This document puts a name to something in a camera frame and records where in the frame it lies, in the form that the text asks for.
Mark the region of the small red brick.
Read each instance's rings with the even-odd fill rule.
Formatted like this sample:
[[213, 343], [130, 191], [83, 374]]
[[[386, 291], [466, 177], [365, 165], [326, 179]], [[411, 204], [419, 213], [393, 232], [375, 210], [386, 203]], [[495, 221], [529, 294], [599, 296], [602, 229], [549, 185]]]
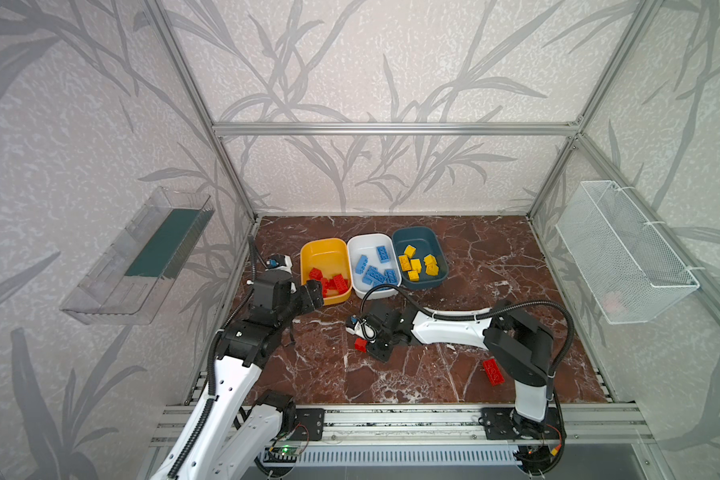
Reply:
[[309, 278], [311, 280], [320, 281], [323, 278], [323, 273], [320, 269], [312, 268], [309, 272]]

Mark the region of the yellow long brick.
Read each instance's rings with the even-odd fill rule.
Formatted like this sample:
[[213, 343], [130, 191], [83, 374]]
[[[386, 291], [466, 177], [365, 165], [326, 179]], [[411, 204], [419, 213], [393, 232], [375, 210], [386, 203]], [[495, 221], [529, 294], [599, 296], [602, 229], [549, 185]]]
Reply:
[[407, 255], [403, 254], [398, 257], [398, 262], [400, 264], [400, 269], [403, 272], [408, 272], [412, 269], [410, 259]]

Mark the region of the blue brick group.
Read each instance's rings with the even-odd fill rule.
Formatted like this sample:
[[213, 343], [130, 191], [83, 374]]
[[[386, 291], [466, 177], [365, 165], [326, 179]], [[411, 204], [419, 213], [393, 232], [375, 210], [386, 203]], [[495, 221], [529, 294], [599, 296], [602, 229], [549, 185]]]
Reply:
[[377, 252], [377, 256], [378, 256], [379, 262], [380, 262], [381, 264], [386, 264], [386, 263], [390, 263], [390, 262], [391, 262], [388, 249], [387, 249], [384, 245], [377, 246], [377, 247], [376, 247], [376, 252]]

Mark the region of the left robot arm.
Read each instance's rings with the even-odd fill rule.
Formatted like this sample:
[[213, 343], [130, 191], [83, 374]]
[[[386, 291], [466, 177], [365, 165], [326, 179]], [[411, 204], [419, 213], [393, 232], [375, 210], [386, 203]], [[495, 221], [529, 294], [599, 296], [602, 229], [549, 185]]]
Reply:
[[244, 400], [295, 318], [324, 305], [323, 286], [298, 286], [283, 267], [252, 281], [248, 311], [217, 332], [209, 349], [207, 384], [154, 479], [240, 479], [264, 448], [292, 431], [291, 397], [269, 393], [234, 429]]

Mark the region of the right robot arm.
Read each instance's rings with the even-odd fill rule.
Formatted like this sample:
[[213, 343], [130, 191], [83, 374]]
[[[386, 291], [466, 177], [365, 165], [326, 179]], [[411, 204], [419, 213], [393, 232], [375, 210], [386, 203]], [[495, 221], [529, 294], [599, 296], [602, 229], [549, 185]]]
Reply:
[[[563, 315], [567, 332], [557, 353], [554, 333], [528, 312], [531, 307], [548, 307]], [[474, 311], [438, 311], [417, 304], [400, 311], [374, 301], [368, 312], [350, 316], [345, 327], [381, 362], [403, 346], [453, 344], [489, 352], [515, 384], [514, 407], [504, 429], [523, 439], [539, 438], [544, 432], [554, 379], [575, 337], [571, 314], [550, 300], [503, 300]]]

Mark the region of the yellow plastic bin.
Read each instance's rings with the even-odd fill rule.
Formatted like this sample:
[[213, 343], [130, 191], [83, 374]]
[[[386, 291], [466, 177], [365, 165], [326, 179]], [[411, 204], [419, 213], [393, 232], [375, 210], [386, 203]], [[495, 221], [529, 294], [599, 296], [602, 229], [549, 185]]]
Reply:
[[326, 291], [325, 306], [338, 305], [350, 298], [353, 280], [349, 251], [344, 240], [327, 238], [303, 245], [300, 251], [301, 284], [311, 279], [310, 273], [313, 269], [319, 270], [327, 282], [331, 282], [336, 276], [343, 279], [340, 290]]

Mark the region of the white plastic bin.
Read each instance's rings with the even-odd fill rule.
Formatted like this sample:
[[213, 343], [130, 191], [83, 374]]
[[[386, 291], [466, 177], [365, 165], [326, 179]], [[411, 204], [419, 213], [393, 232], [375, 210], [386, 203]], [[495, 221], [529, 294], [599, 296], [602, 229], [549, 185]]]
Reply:
[[347, 247], [353, 290], [360, 299], [377, 285], [401, 286], [401, 270], [389, 236], [357, 235], [348, 241]]

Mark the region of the teal plastic bin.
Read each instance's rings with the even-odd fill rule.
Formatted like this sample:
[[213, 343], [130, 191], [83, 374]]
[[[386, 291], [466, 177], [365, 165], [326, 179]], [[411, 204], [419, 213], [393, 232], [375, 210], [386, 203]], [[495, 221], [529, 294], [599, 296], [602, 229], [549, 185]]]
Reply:
[[[422, 262], [422, 272], [419, 273], [420, 280], [412, 282], [408, 278], [408, 272], [403, 272], [402, 285], [409, 290], [426, 290], [433, 289], [444, 283], [448, 276], [448, 264], [439, 243], [439, 240], [433, 230], [424, 226], [413, 226], [399, 229], [392, 236], [395, 255], [398, 257], [404, 254], [407, 245], [413, 245], [416, 248], [416, 254], [413, 258], [420, 259]], [[439, 267], [439, 275], [437, 277], [428, 276], [425, 272], [426, 264], [424, 257], [434, 255]]]

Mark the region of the green circuit board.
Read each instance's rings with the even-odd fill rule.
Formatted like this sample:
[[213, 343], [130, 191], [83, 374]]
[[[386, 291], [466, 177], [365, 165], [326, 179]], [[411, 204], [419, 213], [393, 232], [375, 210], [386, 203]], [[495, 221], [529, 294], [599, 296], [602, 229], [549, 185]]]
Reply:
[[296, 447], [273, 447], [264, 451], [261, 461], [264, 464], [295, 464], [299, 457], [300, 451]]

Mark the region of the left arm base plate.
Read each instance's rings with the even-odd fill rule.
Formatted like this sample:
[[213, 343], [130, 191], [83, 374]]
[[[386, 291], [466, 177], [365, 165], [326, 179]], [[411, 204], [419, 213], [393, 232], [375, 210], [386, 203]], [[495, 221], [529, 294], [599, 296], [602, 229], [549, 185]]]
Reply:
[[295, 408], [283, 416], [279, 439], [288, 441], [320, 441], [325, 427], [323, 408]]

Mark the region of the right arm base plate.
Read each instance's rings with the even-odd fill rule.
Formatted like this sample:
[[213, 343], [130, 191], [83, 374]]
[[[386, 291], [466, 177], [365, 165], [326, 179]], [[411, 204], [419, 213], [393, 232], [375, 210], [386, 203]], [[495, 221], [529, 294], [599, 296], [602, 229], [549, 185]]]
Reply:
[[530, 441], [565, 438], [561, 411], [549, 407], [541, 421], [529, 420], [514, 408], [486, 407], [480, 410], [478, 423], [488, 440]]

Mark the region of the clear plastic wall tray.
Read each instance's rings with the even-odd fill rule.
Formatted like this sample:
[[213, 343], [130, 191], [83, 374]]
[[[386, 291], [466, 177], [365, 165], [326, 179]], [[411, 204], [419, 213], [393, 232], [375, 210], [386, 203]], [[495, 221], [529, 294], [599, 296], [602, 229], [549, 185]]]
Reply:
[[209, 194], [155, 188], [60, 310], [84, 325], [150, 324], [214, 213]]

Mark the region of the aluminium front rail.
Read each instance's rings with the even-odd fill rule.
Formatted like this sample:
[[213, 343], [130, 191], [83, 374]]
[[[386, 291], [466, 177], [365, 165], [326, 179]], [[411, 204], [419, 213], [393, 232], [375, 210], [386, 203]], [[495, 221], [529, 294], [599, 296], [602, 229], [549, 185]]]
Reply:
[[[487, 438], [481, 404], [324, 405], [308, 446], [520, 444], [519, 438]], [[634, 403], [564, 404], [566, 443], [650, 444], [655, 441]]]

